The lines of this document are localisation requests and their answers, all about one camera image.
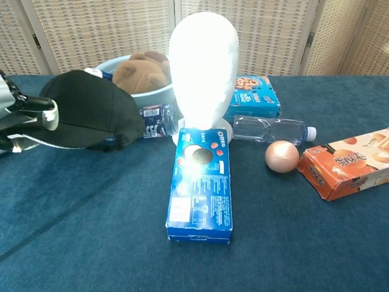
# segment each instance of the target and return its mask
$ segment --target orange snack box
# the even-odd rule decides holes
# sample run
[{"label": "orange snack box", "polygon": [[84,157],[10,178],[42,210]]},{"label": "orange snack box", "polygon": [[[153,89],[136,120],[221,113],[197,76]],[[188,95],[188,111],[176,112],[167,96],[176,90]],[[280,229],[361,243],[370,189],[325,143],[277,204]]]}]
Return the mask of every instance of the orange snack box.
[{"label": "orange snack box", "polygon": [[389,128],[304,151],[298,171],[332,201],[389,182]]}]

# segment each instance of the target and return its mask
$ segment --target blue oreo box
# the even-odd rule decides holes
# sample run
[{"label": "blue oreo box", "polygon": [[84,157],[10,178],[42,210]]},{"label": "blue oreo box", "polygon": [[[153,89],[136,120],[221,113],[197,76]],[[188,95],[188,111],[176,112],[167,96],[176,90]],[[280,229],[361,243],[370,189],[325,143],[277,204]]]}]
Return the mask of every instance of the blue oreo box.
[{"label": "blue oreo box", "polygon": [[232,123],[235,115],[278,117],[281,105],[266,75],[238,75],[231,102],[223,118]]},{"label": "blue oreo box", "polygon": [[230,242],[232,207],[226,130],[180,130],[166,228],[172,241]]}]

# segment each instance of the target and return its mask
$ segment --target lamp base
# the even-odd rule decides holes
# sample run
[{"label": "lamp base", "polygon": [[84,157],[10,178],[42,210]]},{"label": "lamp base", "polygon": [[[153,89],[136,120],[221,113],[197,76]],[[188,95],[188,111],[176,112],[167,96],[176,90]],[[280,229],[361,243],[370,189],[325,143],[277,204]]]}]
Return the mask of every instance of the lamp base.
[{"label": "lamp base", "polygon": [[[171,137],[171,139],[173,140],[174,144],[176,144],[176,146],[178,143],[178,137],[179,137],[179,133],[180,133],[181,128],[185,128],[185,118],[178,121],[178,132],[177,132],[177,134],[172,135],[172,137]],[[229,143],[231,142],[233,133],[232,133],[232,126],[230,123],[228,123],[228,121],[226,121],[225,119],[220,119],[215,123],[215,126],[212,128],[213,129],[225,129],[225,130],[227,130],[227,139],[228,139]]]}]

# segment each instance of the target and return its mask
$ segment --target wicker panel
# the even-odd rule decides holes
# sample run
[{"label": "wicker panel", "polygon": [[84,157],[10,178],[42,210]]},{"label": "wicker panel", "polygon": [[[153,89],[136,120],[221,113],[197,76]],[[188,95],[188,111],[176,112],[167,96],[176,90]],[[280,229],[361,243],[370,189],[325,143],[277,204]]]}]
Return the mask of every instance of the wicker panel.
[{"label": "wicker panel", "polygon": [[289,75],[309,0],[181,0],[182,17],[212,11],[235,26],[240,40],[239,74]]},{"label": "wicker panel", "polygon": [[32,0],[61,72],[137,50],[167,54],[168,1]]},{"label": "wicker panel", "polygon": [[389,5],[378,0],[355,42],[348,75],[389,75]]},{"label": "wicker panel", "polygon": [[305,75],[337,75],[366,0],[327,0]]},{"label": "wicker panel", "polygon": [[0,0],[0,68],[7,74],[42,74],[11,1]]}]

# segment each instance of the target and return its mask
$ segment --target cap brim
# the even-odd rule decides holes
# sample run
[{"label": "cap brim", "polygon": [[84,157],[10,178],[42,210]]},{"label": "cap brim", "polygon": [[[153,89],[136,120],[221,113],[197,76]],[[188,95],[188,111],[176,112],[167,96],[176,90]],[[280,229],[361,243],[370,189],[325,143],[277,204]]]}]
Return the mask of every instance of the cap brim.
[{"label": "cap brim", "polygon": [[44,128],[19,128],[14,131],[41,144],[57,148],[79,149],[103,142],[112,133],[59,123],[54,131]]}]

